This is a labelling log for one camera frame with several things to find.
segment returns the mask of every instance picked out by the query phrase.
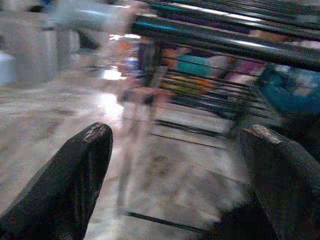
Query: metal rail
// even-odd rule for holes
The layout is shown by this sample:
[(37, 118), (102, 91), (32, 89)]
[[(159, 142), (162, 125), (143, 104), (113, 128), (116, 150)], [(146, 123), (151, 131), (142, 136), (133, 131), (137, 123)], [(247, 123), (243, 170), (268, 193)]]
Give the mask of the metal rail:
[(168, 20), (150, 15), (138, 15), (131, 32), (146, 37), (175, 41), (179, 44), (256, 58), (275, 64), (320, 71), (320, 51), (285, 43), (261, 40), (245, 34), (212, 27)]

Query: floor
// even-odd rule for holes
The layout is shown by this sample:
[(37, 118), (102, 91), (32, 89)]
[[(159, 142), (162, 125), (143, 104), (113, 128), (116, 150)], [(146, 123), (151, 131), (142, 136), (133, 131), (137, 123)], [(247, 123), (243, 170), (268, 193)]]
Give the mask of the floor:
[[(118, 89), (119, 81), (79, 72), (33, 89), (0, 88), (0, 213), (67, 139), (94, 122), (111, 126), (114, 146), (86, 240), (195, 239), (196, 233), (117, 210), (207, 228), (247, 201), (248, 172), (233, 141), (151, 124), (149, 108), (134, 116), (134, 104), (117, 102)], [(156, 118), (222, 133), (231, 124), (204, 111), (165, 107)]]

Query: shiny tiled floor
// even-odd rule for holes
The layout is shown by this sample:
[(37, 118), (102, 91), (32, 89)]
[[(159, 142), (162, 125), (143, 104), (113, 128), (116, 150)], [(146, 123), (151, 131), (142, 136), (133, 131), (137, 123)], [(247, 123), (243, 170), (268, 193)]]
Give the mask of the shiny tiled floor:
[[(168, 108), (172, 110), (160, 112), (158, 118), (219, 132), (227, 131), (230, 125), (205, 116), (205, 112), (173, 105)], [(86, 240), (195, 238), (180, 229), (116, 216), (119, 176), (128, 149), (133, 158), (122, 207), (130, 211), (206, 228), (219, 220), (221, 210), (246, 201), (247, 169), (234, 143), (223, 137), (150, 127), (144, 122), (148, 119), (147, 108), (137, 114), (141, 120), (136, 127), (139, 135), (126, 135), (122, 117), (127, 111), (126, 121), (130, 123), (131, 109), (130, 104), (124, 107), (117, 102), (116, 81), (77, 73), (33, 89), (0, 88), (0, 213), (67, 139), (94, 122), (111, 126), (114, 147)]]

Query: teal item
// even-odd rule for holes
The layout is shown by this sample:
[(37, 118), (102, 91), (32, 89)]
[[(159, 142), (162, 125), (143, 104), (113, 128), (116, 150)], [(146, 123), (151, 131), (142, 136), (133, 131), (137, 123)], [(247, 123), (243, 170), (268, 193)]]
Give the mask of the teal item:
[(178, 63), (176, 68), (178, 71), (207, 77), (211, 75), (211, 67), (209, 67), (210, 60), (206, 57), (179, 55), (177, 59)]
[(271, 64), (261, 77), (263, 94), (281, 112), (320, 112), (319, 72)]

